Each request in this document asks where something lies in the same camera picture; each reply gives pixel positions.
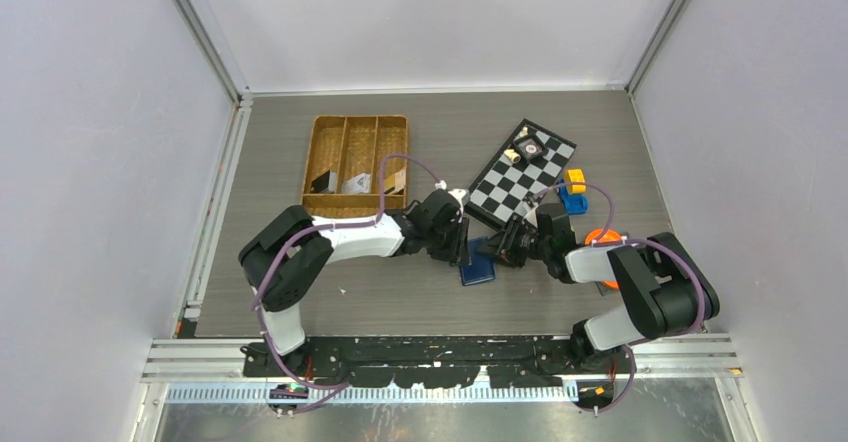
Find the blue card holder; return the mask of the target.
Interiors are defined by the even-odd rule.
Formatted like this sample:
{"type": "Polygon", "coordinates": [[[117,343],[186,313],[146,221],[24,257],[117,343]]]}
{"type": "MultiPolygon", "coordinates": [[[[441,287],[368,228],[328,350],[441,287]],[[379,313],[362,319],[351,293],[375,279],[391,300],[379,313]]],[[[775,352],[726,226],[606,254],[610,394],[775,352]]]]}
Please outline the blue card holder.
{"type": "Polygon", "coordinates": [[[460,282],[464,287],[479,285],[496,279],[495,263],[481,252],[488,246],[487,237],[478,237],[468,242],[468,263],[459,266],[460,282]]]}

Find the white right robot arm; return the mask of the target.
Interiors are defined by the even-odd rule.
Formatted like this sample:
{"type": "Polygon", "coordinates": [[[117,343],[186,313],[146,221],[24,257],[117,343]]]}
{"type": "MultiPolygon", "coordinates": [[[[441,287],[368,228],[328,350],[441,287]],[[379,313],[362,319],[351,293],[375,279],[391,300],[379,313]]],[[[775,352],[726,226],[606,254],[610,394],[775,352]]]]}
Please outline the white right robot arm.
{"type": "Polygon", "coordinates": [[[692,332],[720,311],[717,292],[674,234],[581,243],[555,203],[512,215],[476,252],[511,268],[540,261],[564,284],[617,284],[619,306],[573,326],[566,357],[584,372],[633,343],[692,332]]]}

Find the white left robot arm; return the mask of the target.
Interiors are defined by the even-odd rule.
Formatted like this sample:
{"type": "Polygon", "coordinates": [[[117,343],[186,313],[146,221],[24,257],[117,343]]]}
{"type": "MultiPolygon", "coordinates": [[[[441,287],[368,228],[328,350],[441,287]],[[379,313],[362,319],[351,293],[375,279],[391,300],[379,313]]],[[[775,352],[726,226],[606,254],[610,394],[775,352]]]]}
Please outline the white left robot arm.
{"type": "Polygon", "coordinates": [[[284,376],[305,367],[300,302],[325,266],[420,251],[450,265],[466,263],[468,199],[465,189],[437,188],[422,202],[373,216],[331,219],[314,216],[302,205],[281,212],[238,255],[254,291],[253,308],[270,338],[270,365],[284,376]]]}

